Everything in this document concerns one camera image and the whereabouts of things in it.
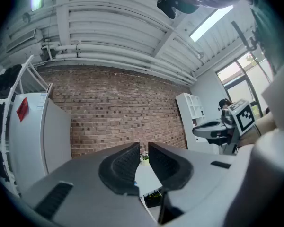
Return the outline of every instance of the brick wall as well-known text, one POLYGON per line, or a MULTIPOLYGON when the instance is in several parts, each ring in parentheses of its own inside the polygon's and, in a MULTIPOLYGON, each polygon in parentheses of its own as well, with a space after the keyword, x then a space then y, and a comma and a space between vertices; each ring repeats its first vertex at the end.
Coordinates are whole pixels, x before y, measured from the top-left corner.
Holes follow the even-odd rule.
POLYGON ((52 100, 71 114, 72 157, 129 142, 187 148, 176 96, 186 87, 137 72, 107 67, 39 70, 53 83, 52 100))

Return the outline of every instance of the air conditioner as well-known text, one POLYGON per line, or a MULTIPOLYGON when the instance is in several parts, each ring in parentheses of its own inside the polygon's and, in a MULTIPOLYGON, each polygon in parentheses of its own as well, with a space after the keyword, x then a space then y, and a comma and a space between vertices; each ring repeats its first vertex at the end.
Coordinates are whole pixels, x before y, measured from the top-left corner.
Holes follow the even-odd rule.
POLYGON ((43 39, 41 30, 39 29, 33 29, 24 35, 21 35, 17 39, 13 40, 11 43, 9 43, 6 47, 6 52, 11 51, 12 49, 15 49, 19 45, 23 44, 24 42, 32 41, 32 42, 39 42, 43 39))

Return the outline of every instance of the green shirt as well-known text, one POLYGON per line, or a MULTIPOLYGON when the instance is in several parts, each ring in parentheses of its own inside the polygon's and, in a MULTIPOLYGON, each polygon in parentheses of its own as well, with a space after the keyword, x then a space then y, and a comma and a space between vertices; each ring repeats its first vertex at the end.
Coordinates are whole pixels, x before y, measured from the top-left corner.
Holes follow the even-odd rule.
POLYGON ((284 23, 265 0, 254 0, 251 11, 264 55, 276 74, 284 64, 284 23))

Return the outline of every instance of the white cabinet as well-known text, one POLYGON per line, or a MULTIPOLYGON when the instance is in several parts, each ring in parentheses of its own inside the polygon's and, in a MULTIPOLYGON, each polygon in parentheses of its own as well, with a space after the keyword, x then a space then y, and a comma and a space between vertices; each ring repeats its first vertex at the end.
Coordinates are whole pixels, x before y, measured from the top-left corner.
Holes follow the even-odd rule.
POLYGON ((193 128, 206 122, 203 106, 199 97, 182 93, 176 97, 180 110, 187 147, 189 150, 218 154, 218 146, 210 145, 207 139, 197 137, 193 134, 193 128))

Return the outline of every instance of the red sticker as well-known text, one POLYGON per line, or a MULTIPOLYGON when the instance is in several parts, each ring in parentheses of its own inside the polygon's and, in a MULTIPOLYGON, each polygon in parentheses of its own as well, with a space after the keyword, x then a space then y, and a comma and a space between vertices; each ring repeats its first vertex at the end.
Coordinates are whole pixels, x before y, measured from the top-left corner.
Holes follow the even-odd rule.
POLYGON ((17 109, 17 114, 20 119, 20 122, 22 122, 25 113, 28 110, 28 102, 27 102, 27 97, 23 99, 22 103, 20 104, 19 108, 17 109))

